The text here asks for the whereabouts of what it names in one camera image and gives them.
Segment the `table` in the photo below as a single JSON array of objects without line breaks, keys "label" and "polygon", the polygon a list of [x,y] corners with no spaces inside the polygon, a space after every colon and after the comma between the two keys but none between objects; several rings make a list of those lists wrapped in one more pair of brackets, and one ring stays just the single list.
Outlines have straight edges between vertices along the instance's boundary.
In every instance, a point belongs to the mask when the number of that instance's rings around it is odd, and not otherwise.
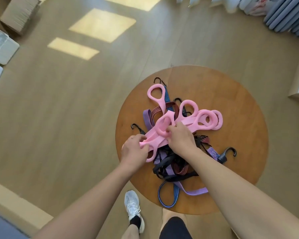
[{"label": "table", "polygon": [[[218,131],[198,131],[210,137],[210,144],[220,154],[227,147],[234,147],[237,156],[227,153],[228,167],[241,177],[256,184],[266,164],[268,154],[268,132],[265,118],[250,93],[238,82],[227,75],[201,66],[184,65],[171,67],[156,72],[139,83],[128,95],[120,110],[115,132],[118,157],[127,138],[139,133],[131,129],[136,123],[145,131],[143,110],[153,109],[158,104],[147,97],[148,88],[156,77],[167,84],[171,100],[180,97],[197,103],[199,109],[219,110],[223,115],[223,126]],[[161,92],[155,89],[152,96],[159,98]],[[146,163],[132,178],[135,188],[153,203],[162,206],[157,197],[157,190],[163,180],[153,174],[153,163]],[[188,191],[204,187],[199,177],[191,177],[182,182]],[[173,202],[173,184],[167,183],[161,190],[165,204]],[[184,214],[207,214],[217,212],[218,208],[207,193],[199,196],[188,196],[183,191],[174,207],[170,208]]]}]

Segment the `leg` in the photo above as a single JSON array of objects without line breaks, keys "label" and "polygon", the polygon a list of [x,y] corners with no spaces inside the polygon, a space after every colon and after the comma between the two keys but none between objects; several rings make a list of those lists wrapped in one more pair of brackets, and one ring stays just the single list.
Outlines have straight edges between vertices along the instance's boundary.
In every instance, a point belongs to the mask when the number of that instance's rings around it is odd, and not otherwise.
[{"label": "leg", "polygon": [[145,228],[144,220],[141,216],[140,200],[133,190],[125,193],[124,205],[128,213],[130,225],[122,236],[122,239],[139,239],[139,234]]},{"label": "leg", "polygon": [[184,214],[163,209],[163,225],[159,239],[192,239]]}]

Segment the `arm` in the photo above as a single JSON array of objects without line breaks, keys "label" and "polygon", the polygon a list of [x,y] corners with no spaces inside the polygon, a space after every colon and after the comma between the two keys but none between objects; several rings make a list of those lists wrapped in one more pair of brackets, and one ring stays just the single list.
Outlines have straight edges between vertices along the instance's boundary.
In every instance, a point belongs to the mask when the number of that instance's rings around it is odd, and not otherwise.
[{"label": "arm", "polygon": [[254,185],[195,146],[182,123],[169,126],[170,148],[199,174],[223,216],[241,239],[299,239],[299,219]]},{"label": "arm", "polygon": [[33,239],[95,239],[121,190],[146,162],[148,146],[140,149],[143,135],[123,145],[120,165],[99,184],[45,225]]}]

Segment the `person's left arm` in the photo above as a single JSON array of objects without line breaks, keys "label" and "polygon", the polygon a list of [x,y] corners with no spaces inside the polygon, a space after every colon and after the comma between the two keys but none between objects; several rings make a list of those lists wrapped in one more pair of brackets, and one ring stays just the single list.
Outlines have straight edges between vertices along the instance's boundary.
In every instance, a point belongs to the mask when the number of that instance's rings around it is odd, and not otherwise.
[{"label": "person's left arm", "polygon": [[95,239],[121,190],[146,162],[149,147],[140,149],[143,135],[131,136],[122,148],[120,165],[59,216],[45,225],[33,239]]}]

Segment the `tangled pile of straps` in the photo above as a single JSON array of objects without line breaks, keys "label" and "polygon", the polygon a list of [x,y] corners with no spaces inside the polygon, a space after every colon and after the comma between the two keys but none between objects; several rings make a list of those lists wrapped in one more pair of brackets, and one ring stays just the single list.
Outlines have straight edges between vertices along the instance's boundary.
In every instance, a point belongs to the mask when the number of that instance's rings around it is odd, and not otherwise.
[{"label": "tangled pile of straps", "polygon": [[[151,100],[156,101],[159,106],[154,108],[152,111],[145,110],[143,112],[144,123],[148,132],[146,133],[139,125],[133,123],[131,128],[137,127],[141,134],[147,136],[147,139],[143,142],[140,142],[140,146],[144,146],[145,144],[149,144],[150,151],[153,150],[153,156],[147,159],[147,162],[154,161],[153,173],[157,175],[160,179],[164,179],[165,181],[160,185],[158,189],[158,199],[160,203],[166,207],[173,207],[178,199],[179,190],[184,191],[187,195],[195,196],[200,194],[205,194],[208,192],[207,188],[201,188],[193,191],[186,191],[181,181],[188,179],[193,176],[198,176],[196,171],[189,172],[189,164],[180,156],[175,154],[171,148],[169,148],[166,137],[168,134],[164,132],[170,124],[174,125],[175,122],[181,121],[183,124],[187,125],[191,132],[196,132],[197,130],[218,130],[223,125],[223,117],[221,113],[217,110],[199,110],[198,106],[195,102],[190,100],[182,101],[180,98],[175,98],[173,101],[170,100],[167,86],[160,79],[159,84],[154,84],[151,86],[147,92],[148,97]],[[151,92],[155,88],[160,88],[162,91],[162,97],[160,99],[156,99],[152,97]],[[176,101],[181,102],[180,106],[176,104]],[[185,109],[185,104],[190,104],[194,108],[194,112],[188,112]],[[163,116],[160,117],[156,124],[154,123],[154,116],[162,112]],[[237,152],[234,148],[229,147],[225,149],[222,154],[218,154],[214,148],[210,145],[210,138],[205,135],[194,136],[196,146],[198,148],[203,148],[204,151],[213,159],[223,164],[227,161],[226,153],[229,150],[234,152],[233,156],[237,155]],[[174,201],[171,205],[166,205],[163,203],[160,197],[160,191],[163,185],[166,182],[174,183]]]}]

